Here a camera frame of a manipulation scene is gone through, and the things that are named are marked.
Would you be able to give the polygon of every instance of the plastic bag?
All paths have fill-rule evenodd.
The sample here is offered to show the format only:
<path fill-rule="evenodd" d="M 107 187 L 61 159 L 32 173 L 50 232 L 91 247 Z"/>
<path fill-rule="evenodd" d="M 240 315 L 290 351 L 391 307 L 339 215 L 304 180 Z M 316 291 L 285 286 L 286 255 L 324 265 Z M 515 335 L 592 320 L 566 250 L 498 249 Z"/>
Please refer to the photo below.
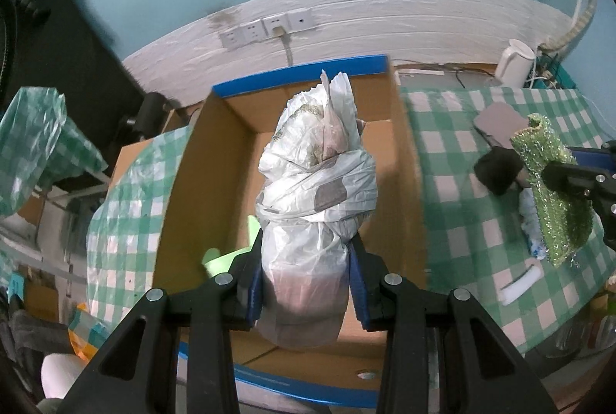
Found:
<path fill-rule="evenodd" d="M 349 299 L 346 243 L 377 205 L 349 78 L 295 95 L 264 149 L 256 215 L 264 230 L 257 329 L 283 347 L 335 342 Z"/>

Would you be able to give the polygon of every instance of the white plastic bag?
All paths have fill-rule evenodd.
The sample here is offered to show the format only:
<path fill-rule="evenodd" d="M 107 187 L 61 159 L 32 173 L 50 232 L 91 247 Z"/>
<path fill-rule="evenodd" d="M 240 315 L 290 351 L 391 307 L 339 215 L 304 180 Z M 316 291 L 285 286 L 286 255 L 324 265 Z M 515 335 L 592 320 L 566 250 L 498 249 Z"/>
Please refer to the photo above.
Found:
<path fill-rule="evenodd" d="M 329 83 L 323 72 L 321 80 L 289 100 L 259 161 L 265 279 L 257 329 L 283 347 L 337 339 L 349 299 L 346 243 L 377 205 L 375 161 L 361 146 L 349 78 Z"/>

